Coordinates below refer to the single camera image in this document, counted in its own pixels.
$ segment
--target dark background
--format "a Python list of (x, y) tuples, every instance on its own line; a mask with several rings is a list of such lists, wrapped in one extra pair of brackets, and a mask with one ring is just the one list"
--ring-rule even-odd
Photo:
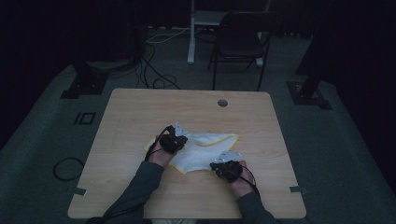
[[(197, 1), (198, 9), (234, 10), (238, 1)], [(122, 13), (111, 20), (103, 4)], [(76, 60), (115, 60), (122, 32), (108, 25), (129, 18), (154, 27), (190, 25), (190, 1), (11, 1), (0, 5), (0, 147), (21, 124), (52, 79)], [(379, 168), (395, 191), (395, 6), (389, 0), (278, 0), (270, 10), (284, 18), (280, 35), (313, 36), (298, 74), (336, 86)]]

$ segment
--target black chair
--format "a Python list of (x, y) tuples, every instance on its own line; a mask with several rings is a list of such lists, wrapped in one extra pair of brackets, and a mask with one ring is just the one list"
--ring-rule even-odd
[(267, 61), (270, 39), (278, 31), (281, 16), (276, 12), (231, 12), (226, 14), (216, 31), (216, 41), (208, 69), (215, 64), (213, 86), (216, 87), (218, 63), (249, 62), (247, 69), (257, 58), (262, 58), (257, 91), (262, 85), (262, 76)]

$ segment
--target desk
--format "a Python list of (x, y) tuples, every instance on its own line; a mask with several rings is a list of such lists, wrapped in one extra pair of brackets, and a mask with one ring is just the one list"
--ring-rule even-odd
[[(228, 105), (221, 107), (218, 100)], [(142, 147), (179, 121), (192, 133), (237, 133), (232, 150), (255, 175), (262, 201), (277, 218), (300, 218), (305, 207), (271, 98), (253, 91), (116, 89), (108, 101), (68, 215), (101, 216), (123, 193), (146, 152)], [(146, 218), (239, 218), (230, 188), (211, 171), (181, 174), (168, 166), (145, 205)]]

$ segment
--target gray carpet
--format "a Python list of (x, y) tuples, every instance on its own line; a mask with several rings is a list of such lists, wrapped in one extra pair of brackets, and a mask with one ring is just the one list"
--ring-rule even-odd
[[(177, 33), (177, 30), (150, 31)], [(150, 62), (162, 75), (172, 75), (183, 90), (210, 90), (212, 70), (207, 70), (213, 35), (197, 34), (195, 64), (187, 64), (188, 34), (178, 35), (161, 44), (152, 44), (156, 53)], [(262, 83), (262, 91), (271, 94), (279, 124), (303, 195), (307, 219), (280, 220), (282, 223), (395, 223), (396, 198), (364, 144), (355, 124), (329, 83), (319, 89), (333, 110), (314, 105), (295, 105), (287, 81), (304, 81), (294, 75), (310, 40), (300, 37), (274, 38)], [(147, 47), (146, 59), (152, 49)], [(116, 63), (92, 63), (106, 69)], [(75, 77), (72, 67), (59, 74), (0, 151), (0, 223), (84, 223), (70, 219), (68, 206), (71, 189), (78, 180), (60, 181), (52, 175), (53, 166), (68, 157), (85, 161), (115, 88), (146, 88), (137, 71), (112, 73), (102, 95), (60, 99)], [(217, 90), (254, 91), (260, 69), (255, 66), (219, 66)], [(156, 78), (147, 71), (148, 83)], [(75, 124), (78, 113), (96, 113), (91, 125)], [(59, 167), (64, 176), (81, 172), (75, 161)]]

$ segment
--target chair leg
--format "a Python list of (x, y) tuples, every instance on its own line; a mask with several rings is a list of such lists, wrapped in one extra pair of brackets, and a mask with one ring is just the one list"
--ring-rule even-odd
[(207, 69), (210, 69), (210, 65), (212, 64), (213, 55), (215, 54), (215, 49), (216, 49), (216, 46), (213, 47), (212, 54), (210, 55), (210, 61), (209, 61), (209, 65), (207, 66)]
[(264, 75), (264, 69), (265, 65), (267, 63), (267, 57), (268, 57), (268, 50), (270, 49), (270, 44), (267, 44), (266, 51), (264, 53), (264, 58), (262, 59), (262, 70), (260, 71), (260, 79), (259, 79), (259, 85), (257, 87), (257, 91), (260, 91), (260, 88), (262, 87), (262, 77)]
[(256, 61), (256, 59), (251, 60), (246, 69), (249, 69), (249, 67), (254, 63), (254, 61)]
[(215, 56), (215, 68), (213, 69), (212, 91), (216, 88), (216, 73), (218, 70), (218, 51), (216, 49), (214, 49), (214, 56)]

